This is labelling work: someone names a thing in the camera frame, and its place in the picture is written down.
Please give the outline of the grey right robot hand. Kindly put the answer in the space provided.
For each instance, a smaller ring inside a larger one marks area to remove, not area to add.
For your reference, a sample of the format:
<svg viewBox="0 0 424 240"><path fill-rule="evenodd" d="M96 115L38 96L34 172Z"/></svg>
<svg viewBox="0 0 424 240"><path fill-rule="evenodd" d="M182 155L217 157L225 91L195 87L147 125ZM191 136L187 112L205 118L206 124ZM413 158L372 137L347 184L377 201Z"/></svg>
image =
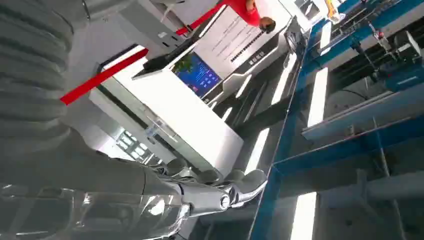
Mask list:
<svg viewBox="0 0 424 240"><path fill-rule="evenodd" d="M220 183L172 178L89 148L76 133L42 145L0 140L3 240L156 240L184 223L254 199L267 184L255 169Z"/></svg>

